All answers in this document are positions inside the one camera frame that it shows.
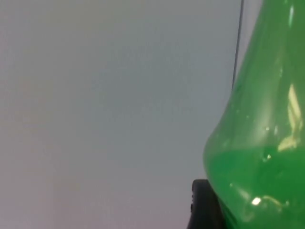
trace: green liquid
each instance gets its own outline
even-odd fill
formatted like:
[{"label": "green liquid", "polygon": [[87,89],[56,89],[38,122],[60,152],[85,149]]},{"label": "green liquid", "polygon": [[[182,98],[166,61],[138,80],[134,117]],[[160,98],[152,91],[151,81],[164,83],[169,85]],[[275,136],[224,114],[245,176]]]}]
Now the green liquid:
[{"label": "green liquid", "polygon": [[232,150],[206,159],[230,228],[304,228],[305,148]]}]

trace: gray wall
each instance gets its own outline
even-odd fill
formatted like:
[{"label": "gray wall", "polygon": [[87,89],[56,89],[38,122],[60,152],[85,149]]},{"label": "gray wall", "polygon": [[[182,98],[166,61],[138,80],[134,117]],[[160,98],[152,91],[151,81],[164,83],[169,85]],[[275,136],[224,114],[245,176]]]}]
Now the gray wall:
[{"label": "gray wall", "polygon": [[185,228],[239,0],[2,0],[0,228]]}]

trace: black object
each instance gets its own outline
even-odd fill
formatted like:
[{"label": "black object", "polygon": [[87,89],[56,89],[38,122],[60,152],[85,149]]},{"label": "black object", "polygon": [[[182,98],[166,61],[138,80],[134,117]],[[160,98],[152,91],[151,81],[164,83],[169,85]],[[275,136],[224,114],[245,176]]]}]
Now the black object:
[{"label": "black object", "polygon": [[218,198],[208,180],[194,180],[191,218],[187,229],[226,229]]}]

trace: black wire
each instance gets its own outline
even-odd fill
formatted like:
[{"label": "black wire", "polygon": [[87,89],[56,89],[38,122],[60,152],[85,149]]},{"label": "black wire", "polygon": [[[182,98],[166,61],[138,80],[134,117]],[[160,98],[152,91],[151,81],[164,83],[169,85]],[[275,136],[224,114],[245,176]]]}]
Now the black wire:
[{"label": "black wire", "polygon": [[243,13],[244,13],[244,0],[241,0],[240,14],[239,14],[239,25],[238,25],[238,34],[237,34],[237,43],[236,43],[236,53],[235,53],[234,70],[233,70],[232,89],[233,89],[233,86],[234,86],[234,83],[235,83],[235,79],[236,79],[236,68],[237,68],[239,43],[240,43],[240,36],[241,36],[242,23],[243,23]]}]

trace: green plastic bottle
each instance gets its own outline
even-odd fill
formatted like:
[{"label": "green plastic bottle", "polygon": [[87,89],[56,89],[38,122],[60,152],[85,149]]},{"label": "green plastic bottle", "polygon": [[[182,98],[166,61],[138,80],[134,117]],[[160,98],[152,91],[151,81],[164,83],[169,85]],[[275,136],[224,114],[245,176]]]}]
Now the green plastic bottle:
[{"label": "green plastic bottle", "polygon": [[305,228],[305,0],[265,0],[203,162],[230,229]]}]

